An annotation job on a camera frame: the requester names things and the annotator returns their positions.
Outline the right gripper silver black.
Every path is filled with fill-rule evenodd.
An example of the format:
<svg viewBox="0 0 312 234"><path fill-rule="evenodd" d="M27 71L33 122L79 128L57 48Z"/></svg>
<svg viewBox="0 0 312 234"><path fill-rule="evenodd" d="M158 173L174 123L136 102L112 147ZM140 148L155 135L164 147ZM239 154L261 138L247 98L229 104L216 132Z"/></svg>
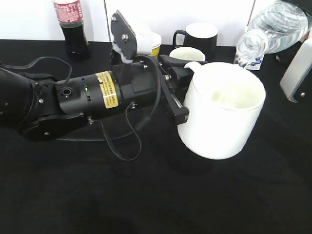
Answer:
<svg viewBox="0 0 312 234"><path fill-rule="evenodd" d="M308 36L312 30L312 3L309 0L279 0L282 20L279 52L287 50ZM284 73L280 87L289 101L298 103L312 95L312 39L302 42Z"/></svg>

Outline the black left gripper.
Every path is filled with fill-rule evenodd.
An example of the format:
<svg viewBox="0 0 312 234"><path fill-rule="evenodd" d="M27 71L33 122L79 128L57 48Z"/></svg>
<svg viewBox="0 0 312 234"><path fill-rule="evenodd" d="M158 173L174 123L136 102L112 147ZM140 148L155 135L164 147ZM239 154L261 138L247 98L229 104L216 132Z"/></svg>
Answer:
<svg viewBox="0 0 312 234"><path fill-rule="evenodd" d="M188 60L168 55L137 56L132 63L121 61L120 55L111 55L112 73L117 82L119 102L140 108L161 107L174 125L186 123L189 110L182 104L182 95L189 85Z"/></svg>

